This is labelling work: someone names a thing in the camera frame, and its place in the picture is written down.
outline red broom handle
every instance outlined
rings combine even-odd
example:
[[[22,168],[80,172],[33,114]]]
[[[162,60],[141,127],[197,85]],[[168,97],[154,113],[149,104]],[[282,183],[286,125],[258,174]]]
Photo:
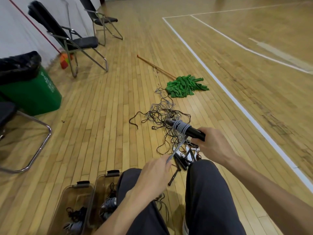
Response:
[[[26,19],[37,29],[37,31],[39,31],[42,34],[42,36],[56,49],[56,51],[58,51],[58,53],[61,54],[60,50],[58,50],[57,47],[53,43],[51,43],[51,41],[41,32],[41,30],[39,30],[38,27],[35,26],[35,24],[28,18],[28,16],[25,15],[24,12],[12,0],[9,1],[22,13],[23,16],[26,17]]]

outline metal chair frame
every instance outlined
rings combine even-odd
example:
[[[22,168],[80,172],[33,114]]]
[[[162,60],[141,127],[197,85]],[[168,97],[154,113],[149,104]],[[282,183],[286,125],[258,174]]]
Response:
[[[98,11],[91,11],[91,10],[87,10],[87,9],[84,9],[84,10],[85,10],[86,12],[95,13],[96,16],[99,18],[101,24],[103,25],[104,44],[102,44],[102,43],[100,43],[100,42],[99,42],[99,44],[101,44],[101,45],[103,45],[103,46],[105,46],[105,44],[106,44],[106,37],[105,37],[105,30],[106,30],[106,29],[107,29],[107,31],[109,31],[109,33],[110,33],[111,35],[113,35],[115,38],[120,39],[120,40],[123,40],[123,36],[121,35],[121,33],[117,30],[117,28],[113,25],[113,23],[110,21],[109,18],[107,18],[107,16],[106,16],[105,14],[100,13],[100,12],[98,12]],[[113,28],[116,30],[116,32],[119,34],[120,37],[114,35],[114,34],[105,26],[105,20],[107,20],[107,21],[113,26]],[[92,27],[93,27],[93,29],[94,29],[94,35],[95,35],[95,37],[96,37],[96,28],[95,28],[94,19],[92,19]]]
[[[30,167],[31,167],[31,166],[33,165],[33,163],[35,162],[35,160],[36,160],[36,158],[38,157],[38,155],[40,154],[40,152],[42,151],[42,149],[44,148],[44,146],[46,145],[46,143],[48,142],[48,140],[49,140],[49,138],[50,138],[50,136],[51,136],[51,134],[52,134],[52,130],[51,130],[50,126],[47,125],[46,123],[40,121],[39,119],[36,119],[36,118],[34,118],[34,117],[30,116],[30,115],[27,115],[27,114],[25,114],[25,113],[23,113],[23,112],[21,112],[21,111],[17,111],[16,114],[21,115],[21,116],[24,116],[24,117],[26,117],[26,118],[28,118],[28,119],[30,119],[30,120],[33,120],[33,121],[35,121],[35,122],[37,122],[37,123],[39,123],[39,124],[41,124],[41,125],[43,125],[43,126],[46,126],[46,127],[48,128],[48,130],[49,130],[49,133],[48,133],[48,135],[46,136],[44,142],[41,144],[40,148],[37,150],[37,152],[35,153],[35,155],[32,157],[32,159],[30,160],[30,162],[27,164],[27,166],[25,166],[24,168],[22,168],[22,169],[20,169],[20,170],[11,170],[11,169],[7,169],[7,168],[0,167],[0,171],[5,172],[5,173],[9,173],[9,174],[18,174],[18,173],[22,173],[22,172],[25,172],[25,171],[29,170]],[[4,137],[4,130],[2,131],[2,133],[3,133],[3,134],[0,135],[0,140]]]
[[[87,53],[84,51],[84,50],[90,49],[90,48],[84,48],[84,49],[82,49],[82,48],[80,48],[80,47],[73,41],[72,34],[77,35],[79,38],[82,38],[82,36],[81,36],[80,34],[78,34],[74,29],[71,29],[71,28],[68,28],[68,27],[61,26],[61,28],[66,29],[66,30],[69,31],[70,38],[66,38],[66,37],[63,37],[63,36],[60,36],[60,35],[54,35],[53,33],[49,32],[49,31],[47,31],[47,33],[48,33],[49,35],[55,37],[55,38],[58,38],[58,39],[60,39],[60,40],[63,40],[64,46],[65,46],[65,51],[66,51],[66,53],[67,53],[67,55],[68,55],[68,57],[69,57],[69,65],[70,65],[70,67],[71,67],[72,75],[73,75],[74,78],[76,78],[77,73],[78,73],[78,62],[77,62],[77,56],[76,56],[76,52],[77,52],[77,51],[81,51],[84,55],[86,55],[88,58],[90,58],[94,63],[96,63],[96,64],[97,64],[99,67],[101,67],[104,71],[107,72],[107,71],[109,70],[108,62],[107,62],[106,58],[105,58],[102,54],[100,54],[95,48],[92,48],[92,49],[93,49],[94,51],[96,51],[96,53],[99,54],[99,55],[104,59],[104,61],[105,61],[105,68],[104,68],[102,65],[100,65],[96,60],[94,60],[89,54],[87,54]],[[72,46],[76,47],[77,49],[69,51],[69,50],[68,50],[68,44],[71,44]],[[73,54],[74,54],[74,58],[75,58],[75,62],[76,62],[75,71],[74,71],[74,68],[73,68],[72,63],[71,63],[71,60],[70,60],[70,53],[73,53]]]

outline wooden mop handle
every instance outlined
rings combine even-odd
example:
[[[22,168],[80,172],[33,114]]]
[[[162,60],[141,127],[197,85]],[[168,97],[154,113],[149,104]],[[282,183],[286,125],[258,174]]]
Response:
[[[165,73],[165,74],[166,74],[167,76],[169,76],[173,81],[176,80],[176,77],[175,77],[174,75],[172,75],[172,74],[170,74],[169,72],[163,70],[162,68],[159,68],[158,66],[154,65],[153,63],[150,63],[148,60],[146,60],[146,59],[140,57],[139,55],[137,55],[137,58],[141,59],[142,61],[145,61],[147,64],[151,65],[151,66],[154,67],[156,70],[159,70],[159,71]]]

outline folding chair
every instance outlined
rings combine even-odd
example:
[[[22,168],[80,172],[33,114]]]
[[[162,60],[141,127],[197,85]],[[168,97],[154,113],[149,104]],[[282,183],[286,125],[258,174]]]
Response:
[[[15,114],[24,116],[30,120],[35,121],[36,123],[39,123],[43,126],[46,126],[48,128],[48,135],[46,136],[44,142],[41,144],[41,146],[39,147],[39,149],[37,150],[37,152],[35,153],[35,155],[33,156],[33,158],[29,161],[28,165],[20,170],[11,170],[11,169],[7,169],[7,168],[3,168],[0,167],[0,171],[2,172],[6,172],[6,173],[10,173],[10,174],[17,174],[17,173],[21,173],[21,172],[25,172],[27,171],[32,164],[34,163],[34,161],[36,160],[36,158],[38,157],[39,153],[41,152],[41,150],[44,148],[44,146],[46,145],[46,143],[48,142],[51,134],[52,134],[52,130],[50,128],[50,126],[48,126],[47,124],[45,124],[44,122],[30,116],[27,114],[24,114],[21,111],[18,111],[16,105],[13,102],[0,102],[0,140],[2,138],[4,138],[4,126],[13,118],[13,116]]]
[[[76,61],[76,69],[72,66],[71,60],[69,60],[69,65],[71,67],[72,75],[76,78],[78,73],[78,62],[76,52],[81,51],[84,55],[90,58],[94,63],[101,67],[104,71],[108,71],[108,63],[105,57],[103,57],[95,48],[98,47],[99,41],[95,36],[91,37],[81,37],[75,30],[60,26],[49,11],[43,6],[42,3],[38,1],[33,1],[28,6],[28,14],[34,18],[38,23],[42,24],[46,29],[49,35],[53,36],[59,44],[65,49],[69,59],[70,54],[73,53]],[[70,38],[64,31],[64,29],[69,31]],[[77,35],[79,38],[73,39],[72,35]],[[90,55],[88,55],[84,50],[92,48],[99,54],[105,61],[105,68],[101,66],[96,60],[94,60]]]
[[[101,44],[103,46],[105,46],[106,44],[106,38],[105,38],[105,29],[107,29],[111,35],[113,35],[115,38],[121,39],[123,40],[123,36],[120,34],[120,32],[116,29],[116,27],[113,25],[112,22],[118,22],[118,19],[113,18],[113,17],[108,17],[105,14],[102,14],[100,12],[97,12],[94,5],[92,4],[92,2],[90,0],[80,0],[80,2],[83,4],[85,11],[88,12],[88,15],[90,17],[90,19],[92,20],[92,26],[94,28],[94,34],[96,36],[96,29],[95,29],[95,25],[100,25],[103,26],[103,32],[104,32],[104,44]],[[119,34],[120,37],[114,35],[106,26],[105,24],[110,23],[113,28],[116,30],[116,32]]]

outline dark gray pants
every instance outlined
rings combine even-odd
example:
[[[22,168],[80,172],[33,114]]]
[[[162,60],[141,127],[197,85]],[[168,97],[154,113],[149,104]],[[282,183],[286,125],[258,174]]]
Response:
[[[117,185],[117,204],[134,187],[141,169],[125,171]],[[246,234],[239,220],[230,190],[213,162],[200,160],[188,168],[186,181],[186,223],[190,235]],[[127,235],[169,234],[154,202],[134,220]]]

